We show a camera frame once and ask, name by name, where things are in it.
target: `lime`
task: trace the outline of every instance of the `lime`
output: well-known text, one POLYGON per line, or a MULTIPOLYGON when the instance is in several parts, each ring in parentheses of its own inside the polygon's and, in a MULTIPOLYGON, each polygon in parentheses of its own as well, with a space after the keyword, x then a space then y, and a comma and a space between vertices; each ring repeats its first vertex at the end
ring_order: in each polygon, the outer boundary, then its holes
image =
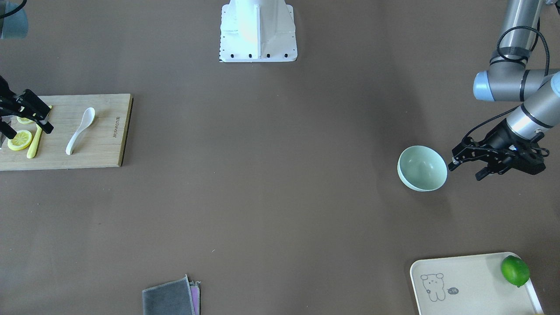
POLYGON ((8 147, 13 151, 20 151, 29 146, 33 135, 29 130, 20 130, 13 139, 8 139, 8 147))
POLYGON ((27 119, 27 118, 23 118, 23 117, 16 117, 17 121, 20 122, 20 124, 30 124, 30 123, 34 123, 34 121, 32 121, 31 119, 27 119))
POLYGON ((509 283, 519 288, 529 280, 529 267, 520 258, 509 255, 502 261, 502 274, 509 283))

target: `blue joint cap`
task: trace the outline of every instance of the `blue joint cap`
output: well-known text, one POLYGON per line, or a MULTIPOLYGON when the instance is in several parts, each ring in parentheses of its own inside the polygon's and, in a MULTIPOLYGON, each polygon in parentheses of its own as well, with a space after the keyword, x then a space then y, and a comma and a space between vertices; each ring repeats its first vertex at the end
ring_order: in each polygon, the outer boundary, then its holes
POLYGON ((488 72, 478 72, 474 78, 473 94, 477 100, 481 101, 494 101, 492 90, 490 90, 490 83, 488 82, 488 72))
MULTIPOLYGON (((4 13, 14 10, 18 5, 19 4, 6 1, 6 11, 4 13)), ((21 9, 18 13, 4 18, 4 25, 0 36, 2 39, 25 38, 28 29, 27 15, 24 9, 21 9)))
POLYGON ((552 76, 552 79, 550 80, 550 87, 554 93, 556 93, 556 96, 560 98, 560 72, 557 72, 552 76))

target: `wooden cutting board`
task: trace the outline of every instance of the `wooden cutting board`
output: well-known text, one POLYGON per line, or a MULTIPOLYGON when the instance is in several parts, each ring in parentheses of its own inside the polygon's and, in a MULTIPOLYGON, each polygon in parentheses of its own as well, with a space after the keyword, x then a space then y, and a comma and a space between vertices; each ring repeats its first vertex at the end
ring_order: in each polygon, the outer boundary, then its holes
MULTIPOLYGON (((27 149, 12 151, 8 140, 0 149, 0 170, 74 169, 118 167, 123 161, 131 94, 40 96, 53 109, 49 122, 51 134, 43 132, 37 155, 27 158, 27 149), (82 122, 83 112, 95 109, 94 122, 78 137, 72 155, 65 153, 68 141, 82 122)), ((36 124, 21 124, 13 117, 16 131, 26 129, 35 136, 36 124)))

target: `yellow knife handle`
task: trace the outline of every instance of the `yellow knife handle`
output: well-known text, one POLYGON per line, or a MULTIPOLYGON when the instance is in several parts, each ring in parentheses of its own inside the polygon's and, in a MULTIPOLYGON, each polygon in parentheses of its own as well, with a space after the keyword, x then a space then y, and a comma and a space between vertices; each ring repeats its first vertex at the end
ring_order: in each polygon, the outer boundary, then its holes
POLYGON ((35 137, 31 140, 31 144, 29 145, 29 149, 27 149, 27 158, 32 159, 37 154, 37 148, 39 147, 39 139, 41 139, 41 134, 43 130, 39 125, 37 125, 37 131, 35 132, 35 137))

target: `cartoon bear print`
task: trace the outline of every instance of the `cartoon bear print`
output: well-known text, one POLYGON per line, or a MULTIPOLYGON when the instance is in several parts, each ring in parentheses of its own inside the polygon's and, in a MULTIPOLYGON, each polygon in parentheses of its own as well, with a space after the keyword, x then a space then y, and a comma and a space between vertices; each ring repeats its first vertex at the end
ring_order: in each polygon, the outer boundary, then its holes
POLYGON ((443 274, 422 275, 420 278, 432 302, 437 302, 437 300, 443 301, 445 299, 443 274))

